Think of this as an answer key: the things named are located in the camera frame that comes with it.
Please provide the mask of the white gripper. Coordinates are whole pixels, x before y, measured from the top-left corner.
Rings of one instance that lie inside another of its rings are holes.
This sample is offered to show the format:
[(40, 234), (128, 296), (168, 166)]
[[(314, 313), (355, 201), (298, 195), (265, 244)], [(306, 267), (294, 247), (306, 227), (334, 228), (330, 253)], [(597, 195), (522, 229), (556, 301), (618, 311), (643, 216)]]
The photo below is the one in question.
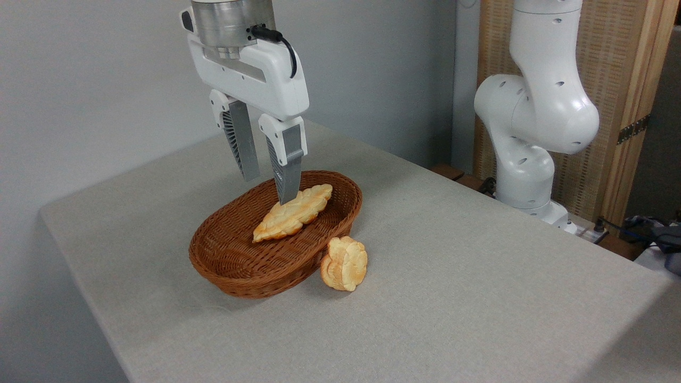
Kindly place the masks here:
[(212, 114), (243, 178), (253, 181), (260, 176), (248, 104), (265, 112), (259, 126), (266, 137), (279, 204), (289, 203), (300, 189), (302, 158), (308, 154), (300, 115), (310, 102), (294, 49), (253, 34), (253, 29), (276, 31), (274, 10), (186, 8), (180, 22), (199, 77), (214, 89)]

